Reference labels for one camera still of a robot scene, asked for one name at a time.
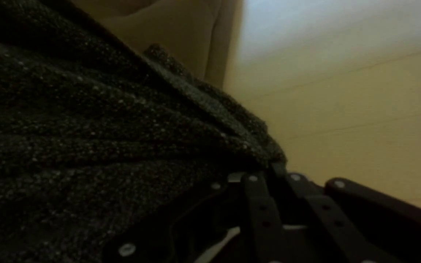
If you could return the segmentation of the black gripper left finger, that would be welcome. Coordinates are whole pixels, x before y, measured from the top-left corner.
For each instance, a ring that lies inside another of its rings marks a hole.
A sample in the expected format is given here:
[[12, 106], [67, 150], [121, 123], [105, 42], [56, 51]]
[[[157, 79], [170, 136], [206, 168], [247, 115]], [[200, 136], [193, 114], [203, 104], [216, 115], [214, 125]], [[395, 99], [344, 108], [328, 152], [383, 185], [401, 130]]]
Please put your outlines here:
[[275, 162], [268, 171], [249, 172], [241, 180], [247, 210], [243, 236], [252, 263], [319, 263], [309, 228], [287, 228], [287, 212], [278, 201], [287, 175], [284, 165]]

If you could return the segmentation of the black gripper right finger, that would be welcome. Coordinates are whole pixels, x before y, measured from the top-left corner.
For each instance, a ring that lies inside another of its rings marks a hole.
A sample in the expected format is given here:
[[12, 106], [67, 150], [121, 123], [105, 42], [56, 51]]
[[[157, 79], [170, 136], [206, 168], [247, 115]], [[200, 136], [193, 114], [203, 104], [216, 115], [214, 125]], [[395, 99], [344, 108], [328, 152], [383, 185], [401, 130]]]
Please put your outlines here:
[[421, 207], [347, 178], [319, 187], [290, 174], [288, 185], [335, 247], [335, 263], [421, 263]]

